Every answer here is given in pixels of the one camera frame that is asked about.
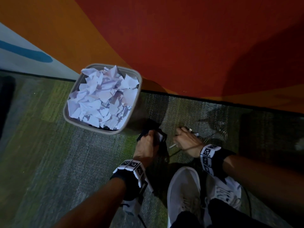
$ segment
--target wall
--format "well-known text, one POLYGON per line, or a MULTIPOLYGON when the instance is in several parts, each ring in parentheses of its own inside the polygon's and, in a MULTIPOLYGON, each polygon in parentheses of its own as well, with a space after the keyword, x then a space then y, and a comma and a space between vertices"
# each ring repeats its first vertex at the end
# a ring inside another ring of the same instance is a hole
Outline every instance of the wall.
POLYGON ((131 67, 143 87, 304 113, 304 0, 3 0, 0 22, 79 72, 131 67))
POLYGON ((78 74, 0 23, 0 69, 73 78, 78 74))

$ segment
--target carpet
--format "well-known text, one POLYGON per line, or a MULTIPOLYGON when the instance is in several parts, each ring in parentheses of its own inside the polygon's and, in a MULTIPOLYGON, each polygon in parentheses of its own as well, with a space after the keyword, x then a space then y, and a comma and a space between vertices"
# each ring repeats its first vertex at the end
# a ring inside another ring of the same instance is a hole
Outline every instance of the carpet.
MULTIPOLYGON (((73 82, 0 72, 12 76, 16 90, 0 140, 0 227, 51 227, 65 213, 105 184, 121 161, 132 157, 136 136, 104 136, 73 126, 62 109, 73 82)), ((282 113, 254 111, 179 97, 141 93, 149 118, 172 144, 175 127, 187 126, 209 143, 246 157, 304 172, 304 120, 282 113), (227 138, 219 132, 217 122, 227 138)), ((166 187, 182 165, 197 160, 177 148, 159 156, 147 172, 155 195, 145 192, 141 215, 147 227, 166 227, 166 187), (157 173, 162 178, 155 180, 157 173)), ((252 216, 272 227, 291 227, 250 194, 252 216)), ((243 193, 242 211, 249 213, 243 193)), ((119 209, 111 227, 141 227, 119 209)))

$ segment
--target forearm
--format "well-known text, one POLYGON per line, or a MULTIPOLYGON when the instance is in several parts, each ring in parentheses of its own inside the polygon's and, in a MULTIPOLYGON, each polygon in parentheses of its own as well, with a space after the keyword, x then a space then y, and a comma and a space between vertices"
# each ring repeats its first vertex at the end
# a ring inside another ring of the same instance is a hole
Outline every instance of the forearm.
POLYGON ((238 155, 228 156, 223 170, 266 204, 304 214, 303 175, 238 155))
POLYGON ((109 227, 125 191, 123 180, 111 179, 99 191, 68 212, 54 228, 109 227))

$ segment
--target shoe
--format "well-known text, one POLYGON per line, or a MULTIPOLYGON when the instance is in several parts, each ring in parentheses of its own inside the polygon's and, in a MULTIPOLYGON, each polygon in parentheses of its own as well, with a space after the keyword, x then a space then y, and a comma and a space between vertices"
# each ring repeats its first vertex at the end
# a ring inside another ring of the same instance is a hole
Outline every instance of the shoe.
POLYGON ((211 217, 208 212, 208 205, 212 199, 220 199, 229 204, 234 209, 240 210, 241 207, 241 185, 232 177, 226 177, 226 184, 218 177, 207 175, 206 179, 206 194, 205 197, 205 212, 204 212, 204 227, 207 228, 212 224, 211 217))
POLYGON ((174 174, 168 188, 168 228, 175 222, 183 211, 189 211, 200 220, 201 200, 200 182, 196 170, 182 167, 174 174))

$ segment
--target gray trash can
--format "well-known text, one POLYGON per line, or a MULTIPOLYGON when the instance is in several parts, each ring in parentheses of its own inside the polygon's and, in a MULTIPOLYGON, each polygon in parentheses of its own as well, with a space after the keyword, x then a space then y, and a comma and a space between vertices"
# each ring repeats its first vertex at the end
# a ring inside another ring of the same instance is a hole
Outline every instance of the gray trash can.
MULTIPOLYGON (((109 69, 113 68, 114 65, 107 65, 107 64, 99 64, 99 63, 95 63, 95 64, 91 64, 88 65, 86 67, 87 68, 95 68, 97 70, 102 70, 104 67, 107 67, 109 69)), ((65 118, 65 120, 75 126, 81 127, 83 129, 86 130, 91 130, 97 133, 101 133, 101 134, 107 134, 107 135, 116 135, 116 134, 124 134, 124 135, 135 135, 135 134, 139 134, 141 133, 143 126, 147 120, 147 111, 146 111, 146 107, 144 106, 144 103, 142 101, 142 99, 140 98, 139 94, 140 94, 140 90, 141 90, 141 84, 142 84, 142 78, 141 75, 133 69, 129 69, 129 68, 125 68, 125 67, 121 67, 118 66, 117 67, 119 70, 119 73, 125 77, 126 74, 128 74, 130 77, 136 77, 139 81, 139 85, 138 85, 138 91, 137 91, 137 95, 135 98, 135 101, 133 103, 132 109, 126 119, 125 124, 121 127, 121 129, 119 130, 115 130, 115 131, 109 131, 109 130, 104 130, 102 128, 96 128, 93 127, 91 125, 88 125, 84 122, 81 122, 75 118, 71 118, 69 116, 69 111, 68 111, 68 106, 67 106, 67 101, 65 103, 65 106, 63 108, 63 117, 65 118)), ((81 73, 79 75, 79 78, 76 80, 71 93, 74 91, 78 91, 79 90, 79 85, 81 83, 86 83, 85 80, 86 76, 81 73)))

